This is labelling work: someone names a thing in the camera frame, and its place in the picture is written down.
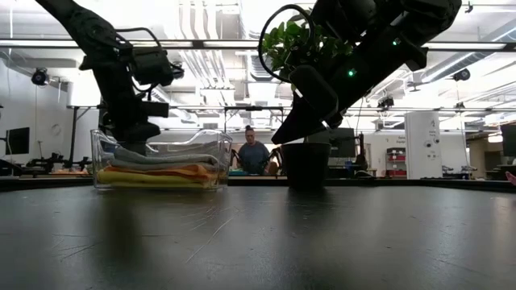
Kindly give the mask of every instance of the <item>black plant pot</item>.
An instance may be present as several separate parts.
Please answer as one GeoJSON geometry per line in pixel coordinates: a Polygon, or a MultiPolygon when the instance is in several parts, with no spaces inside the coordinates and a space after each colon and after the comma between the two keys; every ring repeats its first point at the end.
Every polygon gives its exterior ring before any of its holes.
{"type": "Polygon", "coordinates": [[[293,143],[281,146],[289,185],[293,189],[320,189],[328,171],[331,145],[293,143]]]}

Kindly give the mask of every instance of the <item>clear plastic bin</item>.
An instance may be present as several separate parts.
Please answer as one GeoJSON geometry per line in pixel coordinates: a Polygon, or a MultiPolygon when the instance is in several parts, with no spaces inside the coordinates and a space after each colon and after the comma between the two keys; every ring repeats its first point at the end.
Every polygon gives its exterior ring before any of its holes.
{"type": "Polygon", "coordinates": [[[216,130],[167,130],[146,144],[146,156],[91,131],[97,189],[220,189],[227,185],[232,139],[216,130]],[[187,139],[184,142],[173,142],[187,139]]]}

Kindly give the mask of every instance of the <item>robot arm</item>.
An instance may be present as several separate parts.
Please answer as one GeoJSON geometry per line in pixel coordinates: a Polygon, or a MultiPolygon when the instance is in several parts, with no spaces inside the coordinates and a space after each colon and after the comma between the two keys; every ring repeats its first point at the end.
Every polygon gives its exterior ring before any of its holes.
{"type": "MultiPolygon", "coordinates": [[[[301,96],[294,94],[293,110],[273,142],[287,143],[323,131],[322,121],[336,128],[347,108],[400,66],[407,64],[412,71],[425,68],[427,49],[421,46],[453,24],[461,4],[461,0],[318,0],[311,15],[305,15],[310,28],[320,25],[354,50],[350,56],[335,57],[325,71],[312,63],[298,65],[290,73],[286,81],[301,96]]],[[[301,10],[293,5],[286,9],[301,10]]],[[[310,46],[301,43],[290,52],[290,59],[301,63],[296,60],[306,59],[310,46]]]]}
{"type": "Polygon", "coordinates": [[[107,109],[104,126],[129,150],[145,152],[148,138],[160,128],[148,122],[149,116],[167,118],[169,104],[150,102],[150,91],[157,85],[170,85],[182,77],[182,69],[170,64],[167,52],[156,39],[152,48],[134,48],[105,19],[79,6],[73,0],[36,0],[56,18],[77,42],[86,57],[80,70],[93,69],[107,109]],[[132,77],[150,89],[136,94],[132,77]],[[149,101],[142,98],[148,93],[149,101]]]}

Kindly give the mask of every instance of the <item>gray cloth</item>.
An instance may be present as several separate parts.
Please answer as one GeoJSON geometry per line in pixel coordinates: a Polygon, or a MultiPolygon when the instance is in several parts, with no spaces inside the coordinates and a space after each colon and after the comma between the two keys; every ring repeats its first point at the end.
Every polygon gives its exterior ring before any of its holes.
{"type": "Polygon", "coordinates": [[[206,163],[218,166],[218,160],[212,155],[207,154],[191,154],[179,156],[152,157],[143,156],[136,152],[129,151],[126,148],[118,147],[114,151],[116,160],[127,161],[133,164],[196,164],[206,163]]]}
{"type": "MultiPolygon", "coordinates": [[[[137,171],[151,171],[151,170],[163,170],[163,169],[174,169],[174,168],[182,168],[187,165],[193,165],[193,163],[174,163],[174,164],[136,164],[132,162],[127,162],[123,160],[113,159],[110,161],[111,166],[115,166],[117,168],[125,168],[132,169],[137,171]]],[[[209,172],[217,171],[217,168],[214,165],[207,163],[194,163],[194,165],[201,165],[206,168],[209,172]]]]}
{"type": "Polygon", "coordinates": [[[239,150],[243,170],[250,174],[264,174],[265,161],[268,159],[268,149],[256,141],[254,145],[245,143],[239,150]]]}

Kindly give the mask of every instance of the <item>table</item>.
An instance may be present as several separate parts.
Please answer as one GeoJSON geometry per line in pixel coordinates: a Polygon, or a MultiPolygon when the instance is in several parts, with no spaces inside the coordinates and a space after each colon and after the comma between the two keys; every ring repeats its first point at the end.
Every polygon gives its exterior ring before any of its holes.
{"type": "Polygon", "coordinates": [[[516,196],[0,193],[0,289],[515,289],[516,196]]]}

